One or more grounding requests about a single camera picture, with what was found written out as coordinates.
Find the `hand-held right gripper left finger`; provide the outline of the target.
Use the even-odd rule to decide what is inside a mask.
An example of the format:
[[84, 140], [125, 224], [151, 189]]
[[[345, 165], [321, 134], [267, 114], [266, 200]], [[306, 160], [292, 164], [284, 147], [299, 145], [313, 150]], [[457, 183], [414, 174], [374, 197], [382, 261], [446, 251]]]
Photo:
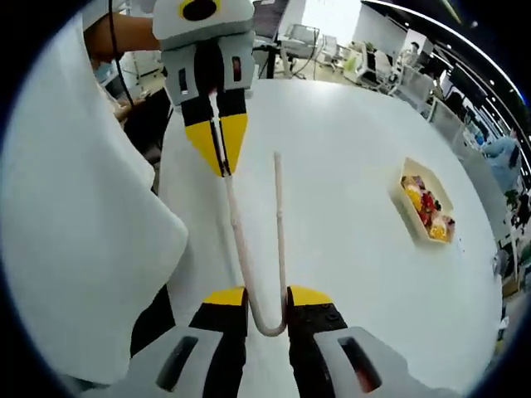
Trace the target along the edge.
[[175, 397], [236, 397], [246, 364], [246, 289], [212, 293], [188, 326], [177, 331], [157, 386]]

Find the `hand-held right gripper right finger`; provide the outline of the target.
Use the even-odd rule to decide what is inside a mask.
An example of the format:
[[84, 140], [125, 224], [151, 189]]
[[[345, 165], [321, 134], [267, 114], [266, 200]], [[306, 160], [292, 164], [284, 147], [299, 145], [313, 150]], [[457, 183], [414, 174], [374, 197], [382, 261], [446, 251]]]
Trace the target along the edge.
[[407, 362], [360, 327], [350, 327], [326, 295], [290, 286], [290, 365], [301, 397], [414, 397]]

